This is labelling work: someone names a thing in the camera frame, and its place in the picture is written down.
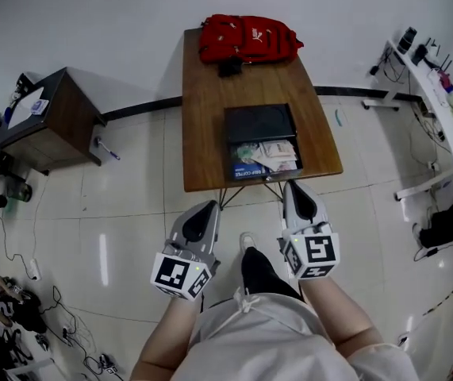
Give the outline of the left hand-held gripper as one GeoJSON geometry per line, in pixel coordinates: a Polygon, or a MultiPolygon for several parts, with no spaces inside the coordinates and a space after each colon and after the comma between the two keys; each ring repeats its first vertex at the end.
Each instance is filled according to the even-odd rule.
{"type": "Polygon", "coordinates": [[[170,239],[155,256],[150,283],[173,298],[194,301],[215,276],[214,255],[221,209],[216,201],[199,203],[180,215],[170,239]]]}

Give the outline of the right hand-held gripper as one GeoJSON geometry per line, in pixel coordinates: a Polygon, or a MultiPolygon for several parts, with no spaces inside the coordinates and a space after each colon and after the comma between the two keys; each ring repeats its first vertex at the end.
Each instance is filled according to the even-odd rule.
{"type": "Polygon", "coordinates": [[[320,196],[300,180],[283,189],[286,227],[278,238],[280,252],[297,280],[329,276],[340,263],[339,235],[332,231],[320,196]]]}

